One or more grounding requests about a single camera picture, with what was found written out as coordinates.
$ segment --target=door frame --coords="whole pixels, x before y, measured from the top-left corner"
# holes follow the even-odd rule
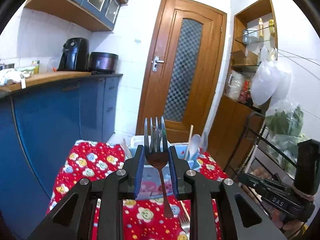
[[[153,57],[154,57],[154,51],[156,48],[156,42],[158,39],[158,35],[159,35],[159,30],[160,30],[160,24],[162,21],[162,15],[164,12],[164,8],[166,3],[169,0],[161,0],[160,2],[160,6],[159,6],[159,11],[157,14],[157,18],[156,18],[156,23],[155,23],[155,27],[153,29],[153,34],[152,34],[152,40],[150,43],[150,48],[149,48],[149,53],[148,53],[148,59],[147,59],[147,65],[146,65],[146,70],[144,73],[144,79],[143,79],[143,85],[142,85],[142,92],[141,92],[141,99],[140,99],[140,105],[139,105],[139,113],[138,113],[138,120],[137,120],[137,128],[136,128],[136,135],[143,135],[143,124],[144,124],[144,117],[143,115],[143,107],[146,103],[146,97],[147,97],[147,89],[148,89],[148,85],[149,85],[149,78],[150,78],[150,74],[152,73],[152,61],[153,61]],[[225,44],[225,37],[226,37],[226,28],[227,28],[227,14],[223,11],[220,11],[214,7],[211,7],[209,5],[205,5],[203,3],[200,2],[196,2],[193,0],[180,0],[180,1],[185,1],[185,2],[191,2],[194,3],[198,6],[202,6],[205,7],[207,9],[210,9],[216,13],[219,13],[222,15],[222,29],[221,29],[221,36],[220,36],[220,41],[219,41],[219,51],[218,51],[218,58],[217,58],[217,65],[216,65],[216,69],[214,72],[214,77],[213,77],[213,83],[211,85],[210,88],[210,96],[208,98],[208,102],[205,106],[205,109],[203,111],[203,116],[201,116],[200,118],[200,127],[201,130],[204,129],[205,123],[207,121],[208,115],[209,115],[209,111],[212,105],[212,101],[213,101],[213,97],[215,95],[215,90],[217,87],[217,83],[218,83],[218,78],[219,78],[219,73],[220,73],[220,68],[221,68],[221,63],[222,63],[222,56],[223,56],[223,49],[224,49],[224,44]]]

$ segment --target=checkered glass panel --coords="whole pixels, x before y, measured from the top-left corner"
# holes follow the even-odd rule
[[[176,57],[164,109],[164,119],[181,122],[189,98],[203,25],[195,20],[183,19]]]

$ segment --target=red tablecloth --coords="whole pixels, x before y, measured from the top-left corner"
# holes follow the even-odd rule
[[[200,155],[197,161],[201,164],[200,172],[209,179],[222,180],[226,174],[214,162],[207,152]],[[64,167],[56,177],[49,212],[56,203],[73,187],[76,182],[88,177],[94,181],[104,179],[111,172],[122,168],[124,164],[124,152],[120,145],[108,145],[91,141],[77,141],[71,149]],[[163,198],[151,200],[124,200],[123,201],[123,225],[124,239],[141,240],[187,240],[184,231],[180,227],[178,214],[183,212],[179,201],[174,196],[169,196],[174,218],[167,219],[163,216]],[[187,211],[190,211],[190,201],[184,201]],[[214,200],[212,206],[215,214],[218,239],[220,237],[219,219]],[[97,225],[99,220],[99,207],[96,209],[92,240],[97,238]]]

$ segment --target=countertop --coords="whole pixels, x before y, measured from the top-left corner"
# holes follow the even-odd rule
[[[65,80],[76,80],[82,78],[99,78],[99,77],[115,77],[122,76],[123,74],[92,74],[91,72],[79,71],[57,71],[50,73],[33,74],[30,78],[26,79],[26,88],[21,89],[21,84],[5,85],[0,87],[0,98],[8,95],[19,94],[25,92],[30,88],[39,87],[49,83],[56,83]]]

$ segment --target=upper cabinet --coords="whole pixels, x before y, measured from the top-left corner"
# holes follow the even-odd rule
[[[43,11],[92,32],[113,30],[122,3],[128,0],[27,0],[25,8]]]

